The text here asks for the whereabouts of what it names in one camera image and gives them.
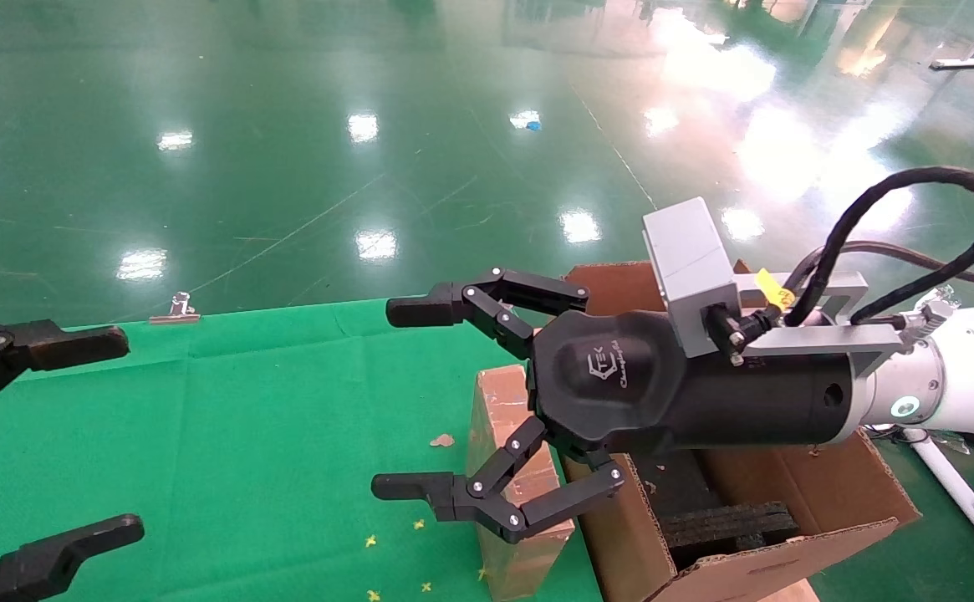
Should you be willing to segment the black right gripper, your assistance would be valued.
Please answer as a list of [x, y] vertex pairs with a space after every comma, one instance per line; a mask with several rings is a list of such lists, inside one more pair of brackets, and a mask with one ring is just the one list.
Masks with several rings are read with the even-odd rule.
[[[438, 522], [475, 522], [518, 543], [577, 518], [625, 484], [612, 453], [671, 449], [822, 445], [843, 434], [854, 378], [845, 354], [755, 357], [734, 365], [719, 351], [688, 357], [664, 312], [591, 316], [589, 290], [562, 279], [491, 269], [445, 282], [425, 296], [388, 298], [395, 328], [469, 323], [518, 360], [528, 360], [530, 416], [475, 475], [375, 475], [379, 500], [420, 499]], [[515, 308], [559, 316], [535, 334]], [[527, 503], [508, 484], [544, 443], [589, 455], [587, 477]]]

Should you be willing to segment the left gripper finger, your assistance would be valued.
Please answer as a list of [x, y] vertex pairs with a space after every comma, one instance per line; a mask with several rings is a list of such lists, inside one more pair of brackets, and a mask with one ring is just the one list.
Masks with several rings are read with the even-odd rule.
[[135, 514], [122, 514], [24, 544], [0, 557], [0, 601], [43, 601], [69, 589], [81, 565], [144, 537]]
[[116, 325], [71, 332], [48, 319], [0, 324], [0, 392], [25, 372], [54, 372], [128, 354], [127, 335]]

